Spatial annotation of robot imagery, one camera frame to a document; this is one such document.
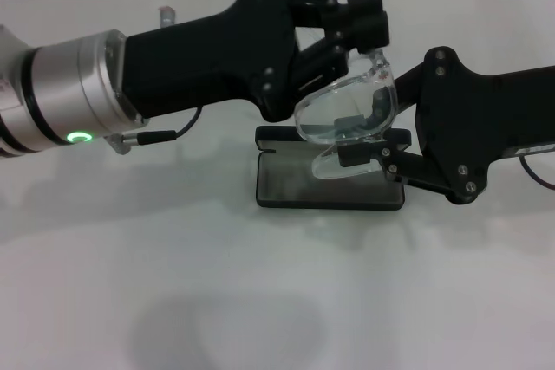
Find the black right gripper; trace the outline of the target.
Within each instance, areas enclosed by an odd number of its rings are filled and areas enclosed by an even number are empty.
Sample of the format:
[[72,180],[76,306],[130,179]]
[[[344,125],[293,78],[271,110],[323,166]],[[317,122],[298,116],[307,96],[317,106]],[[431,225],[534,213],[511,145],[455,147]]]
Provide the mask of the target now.
[[340,166],[377,160],[389,181],[447,195],[454,204],[469,204],[486,189],[492,163],[554,149],[553,67],[479,75],[453,49],[438,47],[397,78],[382,67],[336,92],[337,131],[386,131],[420,96],[415,126],[424,157],[355,144],[340,147]]

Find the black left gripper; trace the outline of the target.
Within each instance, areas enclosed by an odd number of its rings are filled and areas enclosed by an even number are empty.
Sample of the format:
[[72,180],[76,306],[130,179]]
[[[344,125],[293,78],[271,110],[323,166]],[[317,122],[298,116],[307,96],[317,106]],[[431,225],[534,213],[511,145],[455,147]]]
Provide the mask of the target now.
[[130,36],[123,93],[146,118],[245,100],[265,120],[283,121],[295,106],[294,23],[339,30],[381,13],[382,0],[236,0],[216,15]]

